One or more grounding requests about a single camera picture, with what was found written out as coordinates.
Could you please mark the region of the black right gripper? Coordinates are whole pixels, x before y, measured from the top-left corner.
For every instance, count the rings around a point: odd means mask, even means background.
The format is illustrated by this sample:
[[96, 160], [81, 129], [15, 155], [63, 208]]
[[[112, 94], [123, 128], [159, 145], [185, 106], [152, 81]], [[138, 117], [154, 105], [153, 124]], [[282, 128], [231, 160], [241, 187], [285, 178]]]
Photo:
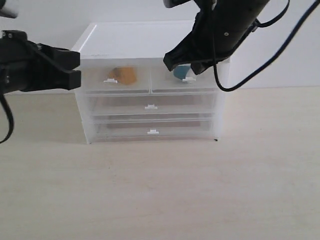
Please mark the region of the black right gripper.
[[195, 75], [230, 62], [260, 14], [259, 0], [196, 0], [199, 7], [191, 32], [163, 57], [169, 71], [190, 64]]

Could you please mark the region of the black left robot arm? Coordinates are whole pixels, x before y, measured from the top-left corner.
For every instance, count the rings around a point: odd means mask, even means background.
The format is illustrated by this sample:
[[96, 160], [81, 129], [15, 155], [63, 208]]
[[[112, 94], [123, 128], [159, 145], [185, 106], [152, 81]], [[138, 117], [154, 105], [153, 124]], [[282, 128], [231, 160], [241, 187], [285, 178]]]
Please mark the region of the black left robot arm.
[[77, 51], [28, 40], [21, 30], [4, 30], [0, 39], [0, 90], [37, 92], [81, 86]]

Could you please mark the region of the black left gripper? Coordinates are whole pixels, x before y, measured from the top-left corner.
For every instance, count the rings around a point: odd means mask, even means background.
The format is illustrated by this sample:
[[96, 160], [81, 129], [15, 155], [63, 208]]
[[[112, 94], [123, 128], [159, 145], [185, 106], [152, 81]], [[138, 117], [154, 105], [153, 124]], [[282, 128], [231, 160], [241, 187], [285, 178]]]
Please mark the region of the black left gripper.
[[28, 40], [21, 30], [0, 38], [0, 92], [74, 90], [81, 86], [80, 53]]

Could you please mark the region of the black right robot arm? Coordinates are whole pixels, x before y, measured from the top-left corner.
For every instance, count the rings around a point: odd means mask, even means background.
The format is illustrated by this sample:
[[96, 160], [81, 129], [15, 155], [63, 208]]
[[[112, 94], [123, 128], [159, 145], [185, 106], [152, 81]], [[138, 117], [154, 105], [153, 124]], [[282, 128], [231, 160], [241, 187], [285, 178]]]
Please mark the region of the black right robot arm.
[[190, 33], [171, 51], [163, 62], [169, 71], [190, 64], [196, 75], [228, 59], [250, 33], [266, 0], [197, 0], [196, 14]]

